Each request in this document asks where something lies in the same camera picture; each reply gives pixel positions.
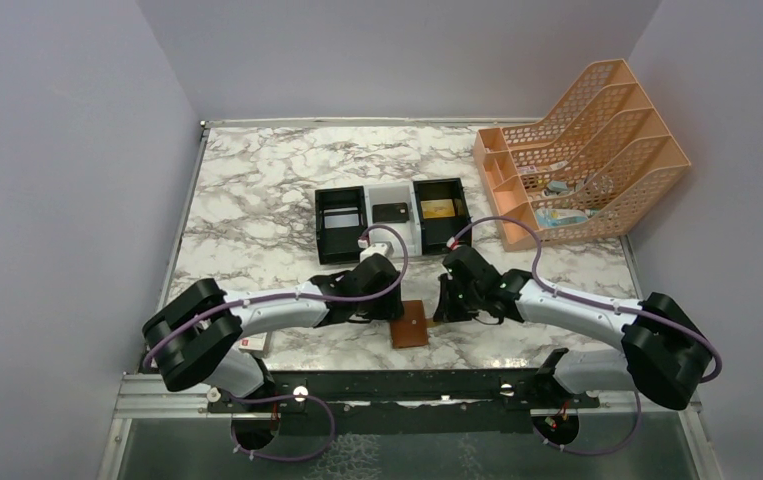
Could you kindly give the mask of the brown leather card holder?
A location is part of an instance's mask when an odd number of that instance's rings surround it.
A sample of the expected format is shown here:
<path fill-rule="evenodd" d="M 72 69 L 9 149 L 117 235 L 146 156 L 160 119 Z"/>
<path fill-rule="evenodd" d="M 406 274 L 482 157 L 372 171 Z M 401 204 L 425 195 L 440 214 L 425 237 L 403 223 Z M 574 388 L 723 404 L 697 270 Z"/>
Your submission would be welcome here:
<path fill-rule="evenodd" d="M 428 322 L 421 300 L 407 300 L 402 303 L 403 313 L 388 325 L 393 349 L 423 347 L 429 344 Z"/>

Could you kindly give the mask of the black and white card tray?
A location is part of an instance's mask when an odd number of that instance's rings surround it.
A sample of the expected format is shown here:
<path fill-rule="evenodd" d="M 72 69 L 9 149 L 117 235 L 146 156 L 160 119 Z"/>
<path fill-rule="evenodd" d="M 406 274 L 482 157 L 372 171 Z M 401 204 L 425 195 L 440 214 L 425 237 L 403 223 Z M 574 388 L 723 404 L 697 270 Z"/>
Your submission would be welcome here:
<path fill-rule="evenodd" d="M 458 177 L 317 189 L 314 209 L 322 265 L 358 261 L 359 238 L 371 225 L 395 230 L 418 257 L 446 253 L 447 241 L 471 222 Z"/>

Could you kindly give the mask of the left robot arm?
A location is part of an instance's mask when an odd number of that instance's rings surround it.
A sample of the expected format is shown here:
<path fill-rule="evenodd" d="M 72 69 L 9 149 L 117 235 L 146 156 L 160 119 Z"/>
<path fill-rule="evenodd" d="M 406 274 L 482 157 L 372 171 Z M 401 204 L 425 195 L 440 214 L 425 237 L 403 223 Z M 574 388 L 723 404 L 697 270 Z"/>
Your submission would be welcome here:
<path fill-rule="evenodd" d="M 255 411 L 270 401 L 274 382 L 262 360 L 237 349 L 249 336 L 291 328 L 322 328 L 356 320 L 394 320 L 403 313 L 403 271 L 381 254 L 350 270 L 317 275 L 294 287 L 229 293 L 212 278 L 196 281 L 142 328 L 146 367 L 171 392 L 215 387 Z"/>

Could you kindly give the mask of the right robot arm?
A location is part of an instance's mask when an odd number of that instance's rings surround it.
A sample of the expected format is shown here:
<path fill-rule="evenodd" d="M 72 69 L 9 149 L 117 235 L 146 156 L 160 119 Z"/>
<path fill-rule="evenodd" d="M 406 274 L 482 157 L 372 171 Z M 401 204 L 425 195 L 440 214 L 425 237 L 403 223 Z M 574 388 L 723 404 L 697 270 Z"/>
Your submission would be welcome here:
<path fill-rule="evenodd" d="M 605 344 L 566 352 L 535 378 L 535 396 L 546 406 L 586 391 L 636 390 L 683 410 L 714 357 L 705 335 L 665 294 L 618 299 L 562 288 L 524 270 L 501 273 L 469 246 L 448 253 L 442 265 L 441 304 L 454 314 L 550 325 Z"/>

